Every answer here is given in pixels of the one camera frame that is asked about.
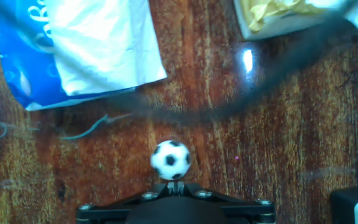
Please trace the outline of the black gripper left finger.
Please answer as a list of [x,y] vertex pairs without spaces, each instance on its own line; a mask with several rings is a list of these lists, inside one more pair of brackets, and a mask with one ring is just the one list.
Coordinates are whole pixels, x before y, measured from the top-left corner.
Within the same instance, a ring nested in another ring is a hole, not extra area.
[[167,184],[155,184],[146,191],[109,205],[100,206],[92,203],[80,205],[76,209],[76,224],[125,223],[133,209],[161,198],[173,196],[175,191],[176,183],[168,182]]

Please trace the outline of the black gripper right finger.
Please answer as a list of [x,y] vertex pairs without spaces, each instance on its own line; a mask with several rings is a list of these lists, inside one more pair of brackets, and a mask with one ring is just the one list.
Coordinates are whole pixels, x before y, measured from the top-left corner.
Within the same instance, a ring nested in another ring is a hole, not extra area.
[[175,183],[175,195],[189,197],[217,206],[226,218],[245,218],[248,223],[275,224],[275,205],[270,200],[244,201],[219,192],[202,188],[196,183]]

